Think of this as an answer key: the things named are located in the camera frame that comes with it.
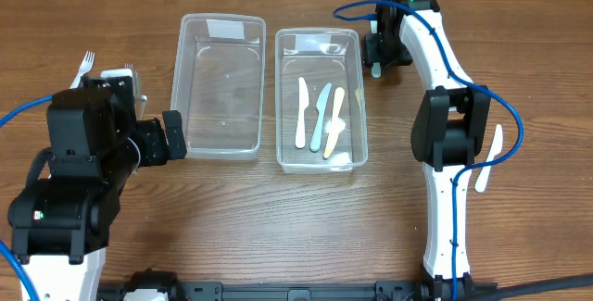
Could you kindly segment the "right clear plastic container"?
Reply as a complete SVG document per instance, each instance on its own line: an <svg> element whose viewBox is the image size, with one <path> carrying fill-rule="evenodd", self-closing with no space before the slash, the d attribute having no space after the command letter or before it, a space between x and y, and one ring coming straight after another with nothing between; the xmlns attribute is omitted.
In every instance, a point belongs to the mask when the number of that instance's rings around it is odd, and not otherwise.
<svg viewBox="0 0 593 301"><path fill-rule="evenodd" d="M285 173L352 171L367 162L359 35L291 28L275 36L276 156Z"/></svg>

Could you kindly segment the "white plastic knife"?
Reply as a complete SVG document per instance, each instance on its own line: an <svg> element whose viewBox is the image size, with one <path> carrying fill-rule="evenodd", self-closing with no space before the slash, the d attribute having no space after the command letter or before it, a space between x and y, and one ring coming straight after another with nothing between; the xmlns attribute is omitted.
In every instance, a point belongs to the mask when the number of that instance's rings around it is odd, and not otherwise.
<svg viewBox="0 0 593 301"><path fill-rule="evenodd" d="M496 125L492 144L490 146L490 150L488 152L486 162L493 161L497 155L501 153L503 147L503 140L504 140L504 132L503 128L500 124ZM478 193L483 193L486 190L489 175L491 172L491 166L485 166L481 168L481 171L476 179L474 184L474 190Z"/></svg>
<svg viewBox="0 0 593 301"><path fill-rule="evenodd" d="M305 146L305 111L309 106L309 90L303 77L298 78L298 112L296 123L295 146L302 149Z"/></svg>

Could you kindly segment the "light blue plastic knife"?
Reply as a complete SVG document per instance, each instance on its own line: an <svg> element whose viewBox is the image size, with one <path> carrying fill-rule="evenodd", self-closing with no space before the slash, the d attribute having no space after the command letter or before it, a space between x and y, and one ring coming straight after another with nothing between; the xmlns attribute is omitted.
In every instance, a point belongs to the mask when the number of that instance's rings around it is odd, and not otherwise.
<svg viewBox="0 0 593 301"><path fill-rule="evenodd" d="M332 84L328 82L322 89L316 103L316 110L318 111L318 117L315 123L314 131L311 137L309 150L313 153L318 152L321 148L322 141L322 126L325 115L325 109L329 94L332 89Z"/></svg>

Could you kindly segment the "light blue plastic fork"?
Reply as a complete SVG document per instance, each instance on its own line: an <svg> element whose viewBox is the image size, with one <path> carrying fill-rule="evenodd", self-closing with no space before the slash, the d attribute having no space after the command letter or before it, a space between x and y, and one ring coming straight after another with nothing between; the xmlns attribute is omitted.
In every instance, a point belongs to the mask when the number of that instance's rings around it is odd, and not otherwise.
<svg viewBox="0 0 593 301"><path fill-rule="evenodd" d="M82 76L92 70L94 62L95 53L93 51L87 51L79 66L78 73L69 87L70 89L76 89L80 86Z"/></svg>

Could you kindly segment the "clear plastic container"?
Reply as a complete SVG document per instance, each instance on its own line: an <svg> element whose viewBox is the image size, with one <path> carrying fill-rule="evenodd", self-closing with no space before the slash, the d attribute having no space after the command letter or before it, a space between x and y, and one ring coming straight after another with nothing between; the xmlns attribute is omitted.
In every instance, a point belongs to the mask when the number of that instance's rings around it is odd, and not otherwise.
<svg viewBox="0 0 593 301"><path fill-rule="evenodd" d="M359 35L291 28L275 36L276 156L285 173L352 171L367 162Z"/></svg>
<svg viewBox="0 0 593 301"><path fill-rule="evenodd" d="M189 158L254 160L263 112L266 23L198 13L181 20L170 108Z"/></svg>

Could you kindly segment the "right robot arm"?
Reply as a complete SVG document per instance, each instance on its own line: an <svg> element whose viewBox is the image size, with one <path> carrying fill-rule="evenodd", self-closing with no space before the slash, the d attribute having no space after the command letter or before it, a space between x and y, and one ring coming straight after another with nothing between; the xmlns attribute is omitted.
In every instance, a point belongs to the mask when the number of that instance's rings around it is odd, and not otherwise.
<svg viewBox="0 0 593 301"><path fill-rule="evenodd" d="M442 27L436 0L381 0L362 42L362 60L375 78L390 67L415 65L425 90L410 143L422 162L428 234L423 255L430 286L461 289L470 274L465 253L469 166L484 141L490 98L469 88Z"/></svg>

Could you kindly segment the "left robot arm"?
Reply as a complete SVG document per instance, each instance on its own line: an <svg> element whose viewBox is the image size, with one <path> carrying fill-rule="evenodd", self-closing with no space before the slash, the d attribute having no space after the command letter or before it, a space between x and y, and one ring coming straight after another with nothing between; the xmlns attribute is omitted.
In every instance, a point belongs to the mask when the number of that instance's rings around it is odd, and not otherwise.
<svg viewBox="0 0 593 301"><path fill-rule="evenodd" d="M45 100L50 145L9 206L1 251L23 299L94 300L125 184L142 167L185 158L182 115L139 118L145 97L132 69L83 76Z"/></svg>

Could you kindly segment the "left clear plastic container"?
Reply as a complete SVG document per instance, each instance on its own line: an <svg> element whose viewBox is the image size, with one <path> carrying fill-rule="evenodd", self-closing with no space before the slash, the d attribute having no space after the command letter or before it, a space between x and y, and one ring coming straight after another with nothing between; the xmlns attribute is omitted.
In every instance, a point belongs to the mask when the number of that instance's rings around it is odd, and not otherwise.
<svg viewBox="0 0 593 301"><path fill-rule="evenodd" d="M254 160L263 112L266 23L198 13L181 20L170 108L189 158Z"/></svg>

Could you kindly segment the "thick handled metal fork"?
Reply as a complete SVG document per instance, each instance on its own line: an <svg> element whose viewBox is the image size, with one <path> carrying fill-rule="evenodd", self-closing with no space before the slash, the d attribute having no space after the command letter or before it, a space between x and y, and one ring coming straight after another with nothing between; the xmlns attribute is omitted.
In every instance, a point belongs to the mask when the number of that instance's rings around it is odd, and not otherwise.
<svg viewBox="0 0 593 301"><path fill-rule="evenodd" d="M146 103L147 103L147 96L142 94L137 102L137 105L138 105L137 119L138 120L142 120L144 118Z"/></svg>

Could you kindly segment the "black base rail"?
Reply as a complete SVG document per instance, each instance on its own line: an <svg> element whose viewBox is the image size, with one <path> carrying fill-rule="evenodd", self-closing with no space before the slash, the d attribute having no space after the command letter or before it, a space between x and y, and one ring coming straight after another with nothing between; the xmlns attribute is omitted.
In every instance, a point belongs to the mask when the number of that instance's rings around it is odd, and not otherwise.
<svg viewBox="0 0 593 301"><path fill-rule="evenodd" d="M145 270L121 284L99 286L96 301L397 301L450 300L452 283L378 281L374 283L256 283L183 282L172 271Z"/></svg>

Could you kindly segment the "yellow plastic knife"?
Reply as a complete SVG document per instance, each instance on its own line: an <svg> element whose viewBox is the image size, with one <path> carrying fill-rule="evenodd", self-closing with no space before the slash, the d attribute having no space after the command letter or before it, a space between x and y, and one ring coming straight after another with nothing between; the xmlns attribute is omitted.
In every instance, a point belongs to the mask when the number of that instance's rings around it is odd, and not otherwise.
<svg viewBox="0 0 593 301"><path fill-rule="evenodd" d="M334 148L337 144L339 130L339 113L345 98L345 90L342 87L337 87L334 91L333 110L331 117L331 127L326 142L326 146L323 152L323 158L328 159L334 152Z"/></svg>

